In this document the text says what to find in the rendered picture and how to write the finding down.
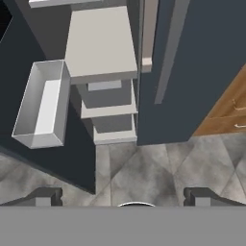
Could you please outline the white round object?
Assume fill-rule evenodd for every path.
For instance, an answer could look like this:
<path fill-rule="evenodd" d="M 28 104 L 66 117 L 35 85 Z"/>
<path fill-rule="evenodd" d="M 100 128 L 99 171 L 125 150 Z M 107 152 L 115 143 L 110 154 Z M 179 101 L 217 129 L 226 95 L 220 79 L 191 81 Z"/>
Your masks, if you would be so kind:
<path fill-rule="evenodd" d="M 155 207 L 155 205 L 146 202 L 126 202 L 118 205 L 118 207 Z"/>

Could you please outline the small white freezer drawer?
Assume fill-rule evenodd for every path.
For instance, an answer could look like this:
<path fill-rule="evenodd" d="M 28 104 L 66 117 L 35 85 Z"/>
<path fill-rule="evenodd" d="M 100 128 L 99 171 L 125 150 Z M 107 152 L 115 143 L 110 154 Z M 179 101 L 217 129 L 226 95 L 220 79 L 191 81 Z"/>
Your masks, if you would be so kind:
<path fill-rule="evenodd" d="M 96 128 L 93 128 L 93 141 L 96 145 L 103 144 L 114 144 L 114 143 L 125 143 L 125 142 L 135 142 L 137 140 L 135 131 L 135 119 L 131 115 L 131 129 L 129 131 L 120 132 L 109 132 L 99 134 Z"/>

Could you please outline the large white freezer shelf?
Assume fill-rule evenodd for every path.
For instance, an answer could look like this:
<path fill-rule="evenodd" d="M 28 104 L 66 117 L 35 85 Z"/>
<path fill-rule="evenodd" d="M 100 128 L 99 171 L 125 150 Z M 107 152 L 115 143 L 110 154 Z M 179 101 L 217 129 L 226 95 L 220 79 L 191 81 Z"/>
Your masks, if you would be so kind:
<path fill-rule="evenodd" d="M 127 7 L 73 12 L 64 60 L 72 85 L 135 78 L 137 65 Z"/>

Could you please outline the grey freezer interior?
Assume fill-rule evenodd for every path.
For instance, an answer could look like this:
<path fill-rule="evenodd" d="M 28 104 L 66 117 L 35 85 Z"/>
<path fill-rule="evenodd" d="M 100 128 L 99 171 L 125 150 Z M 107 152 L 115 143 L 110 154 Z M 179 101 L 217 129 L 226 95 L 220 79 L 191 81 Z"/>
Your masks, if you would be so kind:
<path fill-rule="evenodd" d="M 30 149 L 64 144 L 67 109 L 95 144 L 136 141 L 137 0 L 15 0 L 43 52 L 34 59 L 12 137 Z"/>

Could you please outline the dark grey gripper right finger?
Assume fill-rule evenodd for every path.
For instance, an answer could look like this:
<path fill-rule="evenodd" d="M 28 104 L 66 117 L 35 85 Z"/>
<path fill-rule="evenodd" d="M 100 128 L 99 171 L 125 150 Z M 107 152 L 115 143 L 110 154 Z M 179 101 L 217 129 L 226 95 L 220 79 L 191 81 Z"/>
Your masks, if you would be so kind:
<path fill-rule="evenodd" d="M 184 189 L 185 207 L 246 207 L 246 204 L 221 197 L 207 187 L 186 187 Z"/>

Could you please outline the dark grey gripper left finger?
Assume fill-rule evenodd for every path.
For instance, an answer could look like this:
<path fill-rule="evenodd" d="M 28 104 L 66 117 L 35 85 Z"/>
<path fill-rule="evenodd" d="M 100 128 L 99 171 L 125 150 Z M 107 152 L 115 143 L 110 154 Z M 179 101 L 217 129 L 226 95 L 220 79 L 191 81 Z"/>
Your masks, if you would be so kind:
<path fill-rule="evenodd" d="M 1 207 L 61 207 L 61 187 L 39 187 L 25 197 L 1 204 Z"/>

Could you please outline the white door bin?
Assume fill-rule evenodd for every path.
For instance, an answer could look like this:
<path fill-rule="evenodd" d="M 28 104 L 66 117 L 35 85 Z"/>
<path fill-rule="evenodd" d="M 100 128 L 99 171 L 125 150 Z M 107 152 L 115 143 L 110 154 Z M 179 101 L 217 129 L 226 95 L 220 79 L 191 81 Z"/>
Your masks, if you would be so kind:
<path fill-rule="evenodd" d="M 12 138 L 30 149 L 64 145 L 70 74 L 64 60 L 32 65 Z"/>

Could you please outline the dark navy fridge door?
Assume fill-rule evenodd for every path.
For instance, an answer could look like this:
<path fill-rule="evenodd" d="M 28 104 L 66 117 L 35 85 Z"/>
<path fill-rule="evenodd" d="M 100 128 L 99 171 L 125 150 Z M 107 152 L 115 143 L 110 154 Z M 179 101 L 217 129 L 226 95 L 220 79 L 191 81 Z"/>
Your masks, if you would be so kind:
<path fill-rule="evenodd" d="M 189 140 L 246 64 L 246 0 L 190 0 L 167 88 L 157 104 L 176 1 L 160 0 L 152 71 L 140 79 L 139 146 Z"/>

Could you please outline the dark navy freezer door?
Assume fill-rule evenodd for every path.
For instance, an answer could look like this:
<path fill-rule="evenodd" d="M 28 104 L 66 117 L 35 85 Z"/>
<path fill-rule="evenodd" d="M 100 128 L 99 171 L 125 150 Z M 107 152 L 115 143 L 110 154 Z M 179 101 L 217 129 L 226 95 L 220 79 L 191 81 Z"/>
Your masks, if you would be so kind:
<path fill-rule="evenodd" d="M 31 150 L 12 138 L 12 130 L 34 62 L 61 59 L 71 9 L 32 9 L 28 0 L 0 0 L 0 151 L 93 194 L 95 145 L 74 97 L 62 147 Z"/>

